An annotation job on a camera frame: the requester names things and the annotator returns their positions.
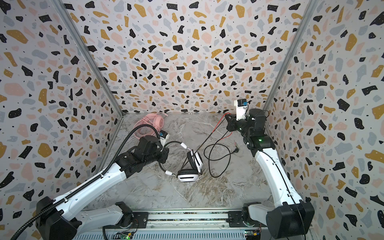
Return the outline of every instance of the gray marble surface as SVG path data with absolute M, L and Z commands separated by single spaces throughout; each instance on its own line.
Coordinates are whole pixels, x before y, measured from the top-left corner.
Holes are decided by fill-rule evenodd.
M 132 130 L 135 123 L 146 114 L 127 114 L 118 132 L 107 163 L 112 159 L 121 142 Z M 212 132 L 222 114 L 169 114 L 164 119 L 163 130 L 170 134 L 169 141 L 181 141 L 191 149 L 197 149 Z M 242 136 L 233 132 L 230 137 L 220 141 L 231 151 L 235 144 L 240 148 L 231 156 L 228 169 L 218 178 L 212 178 L 208 170 L 208 160 L 203 151 L 209 144 L 215 143 L 226 132 L 227 121 L 212 134 L 211 138 L 200 148 L 203 158 L 203 174 L 196 182 L 180 182 L 177 177 L 166 175 L 157 162 L 143 168 L 130 178 L 108 189 L 92 201 L 87 210 L 108 207 L 115 202 L 124 201 L 133 209 L 140 208 L 187 208 L 187 207 L 242 207 L 244 203 L 259 201 L 273 205 L 271 190 L 261 167 L 245 147 Z M 139 140 L 131 137 L 123 151 L 137 145 Z M 169 146 L 169 156 L 164 167 L 177 172 L 186 158 L 186 150 L 178 144 Z M 215 146 L 211 159 L 221 158 L 228 150 Z M 226 167 L 229 156 L 222 160 L 210 162 L 213 175 L 219 175 Z

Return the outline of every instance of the terrazzo wallpaper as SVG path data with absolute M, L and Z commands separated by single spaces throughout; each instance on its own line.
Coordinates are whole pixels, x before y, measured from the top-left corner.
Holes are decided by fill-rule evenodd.
M 64 0 L 124 112 L 263 107 L 304 0 Z
M 383 23 L 383 1 L 319 1 L 270 106 L 319 239 L 384 239 Z
M 95 174 L 118 115 L 50 1 L 0 0 L 0 239 Z M 28 228 L 19 239 L 40 239 Z

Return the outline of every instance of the black cable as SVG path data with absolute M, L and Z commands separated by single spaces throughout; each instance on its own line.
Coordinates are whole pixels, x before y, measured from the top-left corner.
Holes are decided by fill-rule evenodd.
M 103 238 L 104 240 L 108 240 L 107 234 L 105 233 L 105 226 L 103 226 Z
M 86 188 L 87 186 L 89 186 L 90 184 L 92 184 L 94 181 L 98 180 L 99 178 L 101 178 L 103 175 L 105 175 L 108 170 L 111 168 L 111 166 L 115 163 L 116 161 L 116 158 L 117 156 L 120 154 L 121 152 L 121 149 L 124 147 L 125 143 L 128 141 L 128 139 L 132 136 L 132 134 L 134 132 L 136 132 L 138 129 L 142 128 L 142 127 L 149 127 L 151 128 L 153 131 L 155 131 L 156 133 L 156 137 L 159 139 L 160 141 L 160 135 L 159 133 L 157 132 L 156 128 L 154 128 L 152 125 L 149 125 L 149 124 L 142 124 L 142 125 L 139 125 L 137 127 L 135 127 L 134 129 L 132 129 L 132 131 L 126 136 L 126 138 L 124 139 L 124 141 L 121 143 L 120 147 L 118 148 L 118 150 L 116 151 L 116 154 L 113 156 L 112 160 L 110 161 L 110 163 L 108 164 L 108 166 L 102 171 L 101 174 L 97 175 L 96 177 L 93 177 L 91 180 L 89 180 L 88 182 L 85 182 L 84 185 L 80 186 L 78 189 L 74 190 L 73 192 L 71 192 L 70 194 L 68 194 L 66 197 L 60 199 L 59 201 L 55 202 L 53 205 L 51 205 L 50 207 L 47 207 L 47 208 L 44 208 L 44 210 L 42 210 L 39 214 L 36 214 L 34 217 L 32 217 L 30 220 L 28 220 L 25 224 L 23 224 L 16 232 L 15 234 L 11 237 L 10 240 L 16 240 L 20 234 L 27 228 L 27 227 L 30 227 L 32 226 L 32 223 L 34 221 L 36 221 L 36 219 L 38 219 L 41 215 L 47 213 L 47 212 L 50 212 L 52 209 L 54 209 L 55 207 L 57 207 L 58 205 L 64 203 L 65 200 L 68 200 L 70 199 L 71 197 L 73 197 L 74 195 L 76 195 L 77 193 L 79 193 L 81 190 L 83 190 L 84 188 Z
M 285 187 L 286 187 L 288 193 L 290 194 L 290 197 L 291 197 L 291 199 L 292 199 L 292 201 L 293 201 L 293 203 L 294 203 L 294 205 L 295 205 L 295 207 L 296 207 L 297 212 L 299 213 L 299 216 L 300 216 L 300 219 L 301 219 L 301 224 L 302 224 L 302 227 L 303 227 L 303 230 L 304 230 L 304 234 L 303 234 L 303 235 L 304 235 L 304 240 L 306 240 L 307 237 L 305 236 L 305 227 L 304 227 L 304 221 L 303 221 L 303 218 L 301 217 L 301 213 L 300 213 L 300 211 L 299 211 L 299 208 L 297 207 L 296 202 L 295 202 L 295 200 L 293 199 L 293 197 L 292 197 L 292 195 L 291 195 L 291 192 L 289 191 L 288 185 L 287 185 L 287 183 L 285 182 L 285 179 L 284 179 L 284 177 L 283 177 L 283 174 L 282 174 L 281 171 L 280 171 L 280 168 L 277 166 L 276 162 L 274 161 L 274 159 L 273 159 L 271 156 L 269 156 L 269 155 L 268 155 L 266 152 L 264 152 L 264 151 L 260 151 L 260 152 L 262 152 L 262 153 L 264 153 L 265 155 L 267 155 L 267 156 L 272 160 L 272 162 L 275 164 L 277 170 L 279 170 L 279 173 L 280 173 L 280 175 L 281 175 L 281 178 L 282 178 L 283 181 L 284 181 Z
M 208 146 L 207 146 L 207 147 L 209 147 L 209 146 L 212 146 L 212 145 L 213 145 L 212 148 L 211 148 L 211 151 L 209 152 L 209 155 L 208 155 L 207 159 L 208 159 L 208 169 L 209 169 L 209 174 L 210 174 L 212 177 L 214 177 L 214 178 L 218 178 L 218 177 L 220 177 L 220 176 L 227 170 L 227 168 L 228 168 L 228 166 L 229 166 L 229 163 L 231 162 L 231 154 L 234 153 L 236 150 L 238 150 L 238 148 L 236 148 L 233 152 L 231 152 L 231 150 L 229 150 L 229 148 L 228 148 L 227 146 L 225 146 L 225 145 L 223 145 L 223 144 L 217 144 L 221 139 L 224 138 L 224 136 L 225 136 L 227 133 L 228 133 L 228 131 L 227 131 L 226 133 L 224 133 L 224 135 L 223 135 L 219 140 L 217 140 L 214 144 L 211 144 L 211 145 L 208 145 Z M 222 173 L 221 173 L 220 175 L 218 175 L 218 176 L 213 176 L 213 174 L 211 173 L 211 166 L 210 166 L 210 161 L 217 161 L 217 160 L 220 160 L 220 159 L 223 158 L 223 157 L 222 157 L 222 158 L 220 158 L 220 159 L 216 159 L 216 160 L 211 160 L 211 159 L 210 159 L 210 158 L 211 158 L 212 150 L 214 149 L 215 145 L 222 145 L 222 146 L 226 147 L 226 149 L 227 149 L 228 152 L 229 152 L 229 154 L 227 154 L 227 155 L 224 156 L 224 157 L 226 157 L 226 156 L 229 155 L 228 164 L 227 164 L 227 166 L 225 167 L 224 171 L 222 171 Z

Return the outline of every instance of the headphone ear cup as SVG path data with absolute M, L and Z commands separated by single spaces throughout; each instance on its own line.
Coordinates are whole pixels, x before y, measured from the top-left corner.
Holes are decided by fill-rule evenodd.
M 195 160 L 193 159 L 191 152 L 187 153 L 187 158 L 188 158 L 189 164 L 191 165 L 192 169 L 196 170 L 197 173 L 199 173 L 199 171 L 197 170 Z

